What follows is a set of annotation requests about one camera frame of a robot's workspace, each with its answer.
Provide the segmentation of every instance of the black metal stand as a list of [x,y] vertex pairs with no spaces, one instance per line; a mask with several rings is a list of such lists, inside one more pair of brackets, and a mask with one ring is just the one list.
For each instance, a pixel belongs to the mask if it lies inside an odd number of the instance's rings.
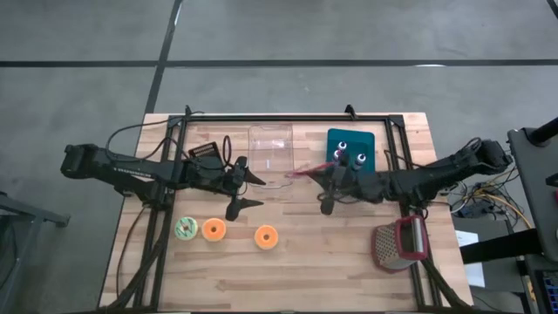
[[13,224],[14,221],[23,221],[29,224],[29,230],[23,239],[23,246],[18,245],[17,255],[14,256],[15,261],[13,267],[8,275],[9,277],[7,278],[5,286],[3,287],[3,294],[0,298],[0,314],[4,314],[12,313],[11,307],[13,305],[14,295],[20,284],[19,277],[31,251],[31,245],[37,238],[41,224],[43,222],[53,222],[57,227],[63,228],[68,225],[70,216],[55,214],[48,210],[35,208],[20,201],[15,201],[3,192],[0,192],[0,209],[6,211],[7,213],[7,215],[4,216],[4,219],[10,220],[5,225],[6,228],[14,228],[13,225],[8,227],[8,224]]

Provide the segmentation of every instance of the wooden table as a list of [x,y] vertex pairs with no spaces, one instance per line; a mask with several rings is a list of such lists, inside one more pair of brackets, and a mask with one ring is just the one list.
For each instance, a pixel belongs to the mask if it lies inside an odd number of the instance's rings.
[[[425,114],[402,114],[413,161],[426,164],[436,160]],[[145,122],[164,120],[167,116],[148,114]],[[228,134],[233,144],[233,160],[239,155],[248,156],[248,128],[254,123],[188,124],[186,149],[211,141],[221,147]],[[384,125],[378,122],[292,123],[295,168],[323,162],[326,133],[332,127],[373,132],[376,169],[387,169],[383,153],[387,139]],[[144,127],[137,155],[154,150],[164,132],[165,125]],[[399,142],[398,151],[402,152]],[[280,189],[248,188],[245,197],[264,201],[265,205],[244,209],[236,221],[227,222],[228,231],[221,242],[207,242],[201,234],[183,242],[171,234],[159,311],[416,310],[410,272],[389,275],[376,269],[371,260],[371,231],[400,217],[398,204],[337,204],[333,215],[325,216],[316,200],[320,192],[320,187],[309,178]],[[229,198],[223,195],[182,190],[176,195],[173,225],[185,215],[192,216],[200,225],[211,217],[224,220],[228,202]],[[138,199],[126,199],[101,305],[116,297],[116,265],[126,234],[140,210]],[[472,304],[449,210],[447,206],[436,205],[429,211],[426,223],[434,262],[459,296]],[[139,267],[147,212],[140,218],[128,245],[120,276],[121,289]],[[273,225],[279,233],[279,243],[270,251],[258,249],[253,240],[255,230],[263,224]],[[147,280],[149,295],[153,269]],[[424,269],[421,277],[429,295]]]

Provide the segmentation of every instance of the blue tray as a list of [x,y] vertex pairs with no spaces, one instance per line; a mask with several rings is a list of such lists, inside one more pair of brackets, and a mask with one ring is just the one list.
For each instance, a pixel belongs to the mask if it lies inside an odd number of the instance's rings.
[[333,152],[337,150],[340,141],[347,143],[346,153],[350,156],[350,164],[358,154],[365,154],[366,161],[360,171],[374,172],[376,170],[376,152],[374,149],[374,134],[351,130],[330,129],[328,131],[328,149],[325,161],[333,161]]

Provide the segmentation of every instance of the black metal frame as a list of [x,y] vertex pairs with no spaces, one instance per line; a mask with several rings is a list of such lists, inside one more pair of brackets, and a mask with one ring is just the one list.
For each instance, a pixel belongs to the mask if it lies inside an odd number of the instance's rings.
[[[273,115],[265,115],[265,114],[246,114],[246,115],[217,115],[217,114],[210,114],[210,115],[193,115],[189,119],[189,122],[199,123],[199,122],[294,122],[294,121],[355,121],[355,122],[379,122],[383,123],[385,126],[386,134],[387,134],[387,142],[390,151],[394,154],[391,154],[390,163],[392,164],[394,169],[400,169],[397,155],[398,150],[395,142],[395,136],[393,132],[393,127],[396,127],[399,132],[400,140],[401,140],[401,147],[403,148],[403,156],[405,157],[406,163],[405,167],[408,169],[412,169],[412,157],[411,157],[411,150],[409,148],[409,142],[406,135],[405,130],[405,121],[402,115],[398,114],[388,114],[388,115],[357,115],[352,108],[351,105],[348,105],[345,109],[345,113],[340,114],[333,114],[333,115],[323,115],[323,114],[273,114]],[[183,149],[185,145],[185,138],[187,132],[187,123],[177,122],[177,119],[171,119],[167,123],[167,133],[166,136],[173,136],[174,130],[179,128],[178,133],[178,143],[180,144],[176,148],[174,160],[179,163],[180,162],[180,151]],[[168,155],[170,151],[170,143],[166,143],[163,146],[163,152],[161,156],[161,160],[168,160]],[[155,251],[155,247],[153,246],[153,240],[155,237],[155,225],[157,223],[159,212],[161,208],[153,208],[150,216],[149,216],[149,223],[147,225],[147,232],[146,232],[146,240],[144,242],[144,249],[142,255],[142,263],[138,270],[138,273],[142,273],[143,275],[136,276],[138,280],[134,279],[131,281],[133,284],[128,284],[125,290],[132,290],[135,291],[135,297],[132,303],[132,308],[125,309],[124,307],[127,304],[127,300],[124,302],[119,302],[118,304],[111,304],[108,307],[98,308],[97,311],[100,312],[108,312],[108,313],[116,313],[116,312],[147,312],[147,311],[157,311],[159,305],[159,298],[160,298],[160,289],[163,279],[163,270],[165,265],[165,257],[167,254],[167,245],[168,245],[168,238],[170,235],[170,227],[171,227],[171,218],[173,215],[174,209],[174,193],[170,190],[161,190],[160,191],[160,198],[161,200],[164,199],[166,204],[170,204],[170,206],[165,207],[165,214],[163,218],[163,225],[160,234],[160,240],[162,240],[162,247],[157,247],[157,265],[155,269],[155,275],[153,280],[153,289],[152,295],[149,300],[149,305],[144,305],[144,291],[146,285],[146,273],[152,267],[154,258],[153,252]],[[409,215],[410,209],[403,203],[399,203],[399,210],[402,216]],[[434,283],[434,281],[429,276],[429,284],[430,290],[432,295],[432,302],[433,308],[435,309],[443,309],[441,308],[441,298],[439,294],[439,289]],[[412,265],[411,267],[411,280],[413,285],[413,291],[415,296],[415,301],[418,306],[418,310],[424,309],[425,307],[431,309],[431,306],[425,304],[425,294],[423,292],[422,284],[420,281],[420,274],[419,274],[419,267],[417,264]]]
[[14,266],[7,275],[8,279],[3,290],[5,293],[0,297],[0,314],[10,313],[15,297],[15,292],[19,289],[21,270],[29,259],[32,251],[32,244],[37,239],[39,230],[43,222],[52,222],[58,228],[64,228],[70,221],[69,215],[59,215],[51,211],[36,208],[20,201],[11,199],[7,194],[0,192],[0,209],[5,210],[7,215],[3,215],[5,219],[10,220],[8,224],[14,223],[15,220],[28,222],[30,227],[23,239],[23,245],[19,246]]

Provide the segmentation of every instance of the wire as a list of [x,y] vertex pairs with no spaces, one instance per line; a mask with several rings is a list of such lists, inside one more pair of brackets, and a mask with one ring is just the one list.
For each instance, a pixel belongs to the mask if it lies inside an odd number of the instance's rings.
[[502,199],[501,199],[500,197],[498,197],[498,196],[489,195],[489,194],[483,194],[483,195],[480,195],[480,197],[489,197],[489,198],[491,198],[491,199],[494,199],[494,200],[496,200],[496,201],[499,201],[499,202],[501,202],[502,204],[508,206],[508,207],[511,208],[517,215],[519,215],[519,217],[521,217],[521,219],[525,222],[525,224],[526,224],[530,229],[533,228],[533,226],[531,225],[531,222],[529,222],[529,220],[528,220],[527,218],[525,218],[525,216],[520,212],[520,210],[517,209],[514,205],[510,204],[509,202],[502,200]]
[[132,235],[132,232],[133,232],[134,228],[136,227],[136,224],[138,224],[138,221],[140,220],[141,214],[143,214],[143,212],[146,210],[146,208],[148,208],[147,205],[144,205],[141,208],[141,211],[139,212],[138,216],[136,216],[136,219],[132,222],[132,226],[130,227],[130,230],[128,230],[128,234],[126,235],[126,239],[124,240],[124,246],[122,247],[122,253],[120,253],[119,263],[116,266],[116,298],[118,298],[119,294],[120,294],[120,291],[119,291],[120,266],[122,264],[122,261],[124,260],[124,254],[126,253],[126,248],[128,247],[128,243],[130,241],[130,236]]
[[495,307],[493,307],[492,305],[488,304],[487,301],[481,299],[480,297],[477,297],[477,296],[475,296],[474,294],[471,294],[471,295],[472,295],[474,298],[476,298],[477,300],[481,301],[484,305],[486,305],[486,306],[489,307],[490,309],[495,310],[495,311],[502,311],[502,310],[498,310],[498,309],[496,309]]
[[183,122],[186,122],[190,119],[190,117],[193,114],[196,114],[196,113],[204,113],[204,112],[196,111],[196,112],[190,113],[189,115],[183,115],[183,116],[179,116],[179,117],[172,117],[172,118],[162,120],[162,121],[150,122],[150,123],[139,123],[139,124],[135,124],[135,125],[131,125],[131,126],[121,127],[120,129],[118,129],[114,133],[112,133],[111,136],[109,136],[108,140],[106,141],[106,144],[105,144],[106,158],[110,161],[120,161],[120,162],[139,162],[139,161],[142,161],[142,160],[147,160],[150,157],[152,157],[153,155],[155,155],[157,153],[157,151],[159,151],[161,146],[163,146],[165,141],[169,140],[170,138],[165,137],[161,142],[159,142],[159,145],[157,145],[157,147],[150,154],[148,154],[147,156],[144,156],[144,157],[141,157],[141,158],[131,157],[130,159],[125,159],[125,160],[121,160],[121,159],[117,158],[116,154],[111,151],[110,145],[111,145],[112,139],[114,139],[114,137],[117,134],[119,134],[119,133],[121,133],[125,130],[130,130],[130,129],[133,129],[133,128],[136,128],[136,127],[156,126],[156,125],[159,125],[159,124],[163,124],[165,122],[169,122],[169,121],[174,120],[174,119],[181,119]]
[[17,259],[19,258],[17,256],[16,230],[14,229],[13,222],[10,223],[10,229],[11,229],[12,248],[14,254],[14,263],[10,266],[10,270],[6,274],[6,277],[2,280],[2,283],[0,283],[0,290],[3,289],[4,285],[8,282],[8,279],[10,279],[11,273],[14,271],[14,268],[16,267],[17,264]]

